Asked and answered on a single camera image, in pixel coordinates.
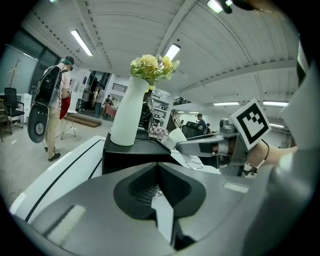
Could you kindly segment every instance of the backpack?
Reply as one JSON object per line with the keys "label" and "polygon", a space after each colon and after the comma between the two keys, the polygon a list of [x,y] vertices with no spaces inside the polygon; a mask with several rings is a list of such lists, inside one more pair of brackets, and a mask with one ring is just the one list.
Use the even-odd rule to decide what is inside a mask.
{"label": "backpack", "polygon": [[40,79],[28,117],[28,135],[34,143],[44,140],[48,127],[49,105],[60,95],[62,74],[68,72],[51,66]]}

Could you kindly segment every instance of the red bag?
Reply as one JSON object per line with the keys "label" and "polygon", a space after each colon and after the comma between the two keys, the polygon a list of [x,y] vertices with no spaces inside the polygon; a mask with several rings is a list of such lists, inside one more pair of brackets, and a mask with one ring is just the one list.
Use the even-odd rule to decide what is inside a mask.
{"label": "red bag", "polygon": [[63,98],[61,101],[60,119],[64,118],[70,107],[71,97]]}

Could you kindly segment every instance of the ceiling light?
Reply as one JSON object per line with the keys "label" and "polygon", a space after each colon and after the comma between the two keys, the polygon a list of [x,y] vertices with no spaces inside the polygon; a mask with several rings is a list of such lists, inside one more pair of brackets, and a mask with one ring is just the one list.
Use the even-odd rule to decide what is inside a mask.
{"label": "ceiling light", "polygon": [[[227,6],[230,6],[232,4],[232,1],[231,0],[227,0],[226,2],[226,5]],[[216,0],[210,0],[207,2],[207,5],[212,9],[214,10],[217,14],[222,12],[222,7],[220,5],[220,3],[218,3]]]}
{"label": "ceiling light", "polygon": [[213,103],[215,106],[234,106],[239,105],[239,102],[220,102],[220,103]]}
{"label": "ceiling light", "polygon": [[37,59],[36,59],[36,58],[34,58],[34,57],[30,56],[29,54],[26,54],[25,52],[24,52],[23,54],[37,61]]}
{"label": "ceiling light", "polygon": [[266,106],[276,106],[276,107],[286,107],[289,103],[285,101],[264,101],[263,105]]}
{"label": "ceiling light", "polygon": [[277,127],[277,128],[285,128],[283,125],[275,124],[275,123],[269,123],[269,125],[272,127]]}
{"label": "ceiling light", "polygon": [[81,45],[81,47],[84,49],[84,51],[86,52],[86,54],[88,54],[89,56],[92,56],[93,54],[91,53],[91,51],[88,49],[88,47],[86,46],[85,42],[82,40],[82,38],[80,37],[78,31],[74,30],[71,31],[71,34],[74,36],[75,40],[78,41],[78,43]]}
{"label": "ceiling light", "polygon": [[168,50],[168,52],[166,53],[165,56],[168,56],[170,61],[172,61],[172,59],[177,55],[177,53],[180,51],[180,46],[176,45],[175,43],[173,43],[170,46],[170,49]]}

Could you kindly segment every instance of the floor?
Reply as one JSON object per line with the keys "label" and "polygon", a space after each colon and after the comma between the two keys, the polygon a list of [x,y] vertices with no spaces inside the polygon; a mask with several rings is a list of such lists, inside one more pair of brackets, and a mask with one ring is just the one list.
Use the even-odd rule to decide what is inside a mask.
{"label": "floor", "polygon": [[[79,114],[82,114],[82,115],[85,115],[85,116],[88,116],[88,117],[94,117],[94,118],[98,118],[96,115],[95,115],[95,111],[94,110],[84,110],[84,111],[79,111],[78,112]],[[110,121],[110,122],[113,122],[114,119],[112,117],[107,117],[107,116],[100,116],[99,117],[100,120],[106,120],[106,121]]]}
{"label": "floor", "polygon": [[[55,139],[56,152],[64,156],[93,136],[107,136],[113,123],[102,120],[101,126],[91,128],[81,124],[68,122],[64,135]],[[61,133],[58,125],[56,136]],[[28,127],[14,126],[13,134],[3,132],[3,142],[0,140],[0,191],[5,203],[10,206],[17,196],[46,170],[52,162],[48,161],[47,152],[42,143],[33,143],[28,136]]]}

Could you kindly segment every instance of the black platform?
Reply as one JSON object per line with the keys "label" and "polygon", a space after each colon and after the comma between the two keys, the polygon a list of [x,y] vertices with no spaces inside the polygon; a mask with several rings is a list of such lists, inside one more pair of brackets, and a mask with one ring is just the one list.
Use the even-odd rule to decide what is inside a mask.
{"label": "black platform", "polygon": [[108,133],[102,153],[102,174],[152,162],[165,162],[179,165],[171,157],[171,150],[155,139],[135,138],[132,146],[120,146],[110,140]]}

